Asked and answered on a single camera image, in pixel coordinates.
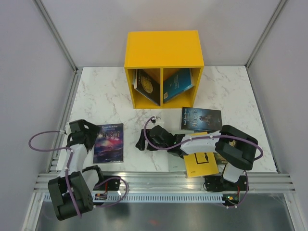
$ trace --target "yellow shelf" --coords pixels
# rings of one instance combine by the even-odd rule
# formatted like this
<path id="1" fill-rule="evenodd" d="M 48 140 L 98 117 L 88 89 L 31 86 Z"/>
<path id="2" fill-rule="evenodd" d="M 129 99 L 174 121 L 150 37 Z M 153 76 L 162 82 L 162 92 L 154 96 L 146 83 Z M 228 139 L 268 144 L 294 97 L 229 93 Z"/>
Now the yellow shelf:
<path id="1" fill-rule="evenodd" d="M 129 32 L 125 72 L 134 108 L 193 107 L 204 67 L 199 34 L 191 31 Z M 163 82 L 180 68 L 191 68 L 195 86 L 163 103 Z M 132 85 L 133 70 L 143 69 L 160 84 L 161 104 L 157 106 Z"/>

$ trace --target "gray floor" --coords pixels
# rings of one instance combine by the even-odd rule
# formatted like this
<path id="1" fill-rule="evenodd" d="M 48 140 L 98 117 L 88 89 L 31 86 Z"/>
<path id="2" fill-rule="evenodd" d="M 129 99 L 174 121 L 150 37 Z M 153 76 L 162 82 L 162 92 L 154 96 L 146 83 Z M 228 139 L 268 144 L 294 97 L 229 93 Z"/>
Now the gray floor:
<path id="1" fill-rule="evenodd" d="M 37 231 L 293 231 L 283 196 L 248 195 L 237 209 L 211 204 L 118 204 L 58 221 L 44 202 Z"/>

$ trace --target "white wall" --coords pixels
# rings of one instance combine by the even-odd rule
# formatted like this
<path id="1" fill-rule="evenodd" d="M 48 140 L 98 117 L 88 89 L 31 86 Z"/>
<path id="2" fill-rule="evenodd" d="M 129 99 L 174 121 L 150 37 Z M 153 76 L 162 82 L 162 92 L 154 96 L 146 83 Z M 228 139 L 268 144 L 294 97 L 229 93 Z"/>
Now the white wall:
<path id="1" fill-rule="evenodd" d="M 289 1 L 249 72 L 283 172 L 308 218 L 308 1 Z"/>
<path id="2" fill-rule="evenodd" d="M 127 33 L 199 30 L 206 65 L 245 65 L 279 0 L 43 0 L 78 66 L 123 66 Z"/>
<path id="3" fill-rule="evenodd" d="M 0 226 L 21 230 L 48 154 L 27 142 L 57 128 L 73 71 L 32 0 L 0 2 Z M 48 148 L 53 136 L 38 138 Z"/>

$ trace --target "white marble surface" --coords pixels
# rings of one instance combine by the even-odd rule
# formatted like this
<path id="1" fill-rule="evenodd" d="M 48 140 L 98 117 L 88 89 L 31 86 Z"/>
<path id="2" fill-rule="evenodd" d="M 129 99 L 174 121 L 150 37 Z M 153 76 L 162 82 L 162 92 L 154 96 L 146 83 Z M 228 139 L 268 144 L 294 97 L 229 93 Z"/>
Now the white marble surface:
<path id="1" fill-rule="evenodd" d="M 264 157 L 254 162 L 252 172 L 276 172 L 244 66 L 205 67 L 194 107 L 221 110 L 223 124 L 230 124 L 259 141 Z M 149 117 L 159 116 L 164 128 L 178 131 L 180 114 L 181 109 L 133 109 L 122 67 L 85 67 L 70 121 L 85 119 L 97 125 L 124 124 L 124 162 L 101 164 L 103 171 L 167 172 L 166 151 L 141 152 L 135 144 Z M 93 153 L 90 153 L 84 167 L 92 165 L 92 158 Z M 65 153 L 62 152 L 57 169 L 61 169 L 64 159 Z"/>

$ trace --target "table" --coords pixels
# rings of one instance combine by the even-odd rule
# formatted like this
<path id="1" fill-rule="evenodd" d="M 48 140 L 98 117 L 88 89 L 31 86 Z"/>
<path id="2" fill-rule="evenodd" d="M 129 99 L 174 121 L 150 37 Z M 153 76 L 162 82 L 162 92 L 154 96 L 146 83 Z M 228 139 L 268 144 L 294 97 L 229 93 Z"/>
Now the table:
<path id="1" fill-rule="evenodd" d="M 194 107 L 221 110 L 223 124 L 232 125 L 259 141 L 264 156 L 254 162 L 251 172 L 277 171 L 244 66 L 206 66 Z M 69 120 L 85 119 L 97 125 L 124 124 L 124 162 L 100 164 L 103 171 L 168 172 L 166 151 L 135 148 L 146 120 L 155 115 L 161 117 L 159 124 L 165 129 L 179 131 L 181 109 L 133 109 L 123 67 L 85 67 Z M 65 151 L 60 153 L 57 170 L 61 170 L 65 155 Z M 92 160 L 90 152 L 84 167 L 91 166 Z"/>

